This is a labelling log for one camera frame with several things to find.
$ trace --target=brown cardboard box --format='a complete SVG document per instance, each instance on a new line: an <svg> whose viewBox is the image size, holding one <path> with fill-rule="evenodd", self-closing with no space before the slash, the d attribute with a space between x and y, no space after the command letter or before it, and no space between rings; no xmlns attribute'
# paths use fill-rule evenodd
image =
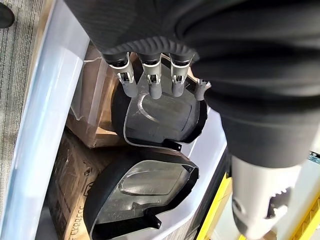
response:
<svg viewBox="0 0 320 240"><path fill-rule="evenodd" d="M112 99L118 83L112 68L89 45L66 121L66 126L89 148L126 145L111 124Z"/></svg>
<svg viewBox="0 0 320 240"><path fill-rule="evenodd" d="M60 240L89 240L83 220L88 190L112 157L63 133L48 188L48 205Z"/></svg>

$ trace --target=plastic wrap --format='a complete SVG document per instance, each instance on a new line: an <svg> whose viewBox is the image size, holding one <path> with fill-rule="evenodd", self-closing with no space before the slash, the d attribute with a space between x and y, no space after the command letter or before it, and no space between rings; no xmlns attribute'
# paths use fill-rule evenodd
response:
<svg viewBox="0 0 320 240"><path fill-rule="evenodd" d="M98 50L89 45L66 121L89 148L121 146L111 123L111 105L118 79Z"/></svg>

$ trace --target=yellow rail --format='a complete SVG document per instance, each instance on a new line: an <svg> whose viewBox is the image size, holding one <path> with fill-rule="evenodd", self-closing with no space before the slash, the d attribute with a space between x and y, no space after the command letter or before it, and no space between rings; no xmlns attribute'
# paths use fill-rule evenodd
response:
<svg viewBox="0 0 320 240"><path fill-rule="evenodd" d="M304 219L295 229L291 240L309 240L320 224L320 193L306 213Z"/></svg>

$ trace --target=robotic arm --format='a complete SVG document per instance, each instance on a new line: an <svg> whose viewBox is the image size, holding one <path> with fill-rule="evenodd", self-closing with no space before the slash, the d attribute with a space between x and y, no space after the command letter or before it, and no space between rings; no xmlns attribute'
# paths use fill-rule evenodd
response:
<svg viewBox="0 0 320 240"><path fill-rule="evenodd" d="M220 113L232 154L236 226L249 239L267 233L287 212L320 121L320 1L65 2L129 97L137 94L129 52L154 99L161 53L170 55L175 97L192 62L195 96Z"/></svg>

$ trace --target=gray carpet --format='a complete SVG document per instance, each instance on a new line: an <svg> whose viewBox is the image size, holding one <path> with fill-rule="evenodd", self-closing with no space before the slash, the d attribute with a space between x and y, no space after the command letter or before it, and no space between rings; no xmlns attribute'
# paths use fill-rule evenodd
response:
<svg viewBox="0 0 320 240"><path fill-rule="evenodd" d="M29 68L43 0L0 0L15 15L0 29L0 215L23 110Z"/></svg>

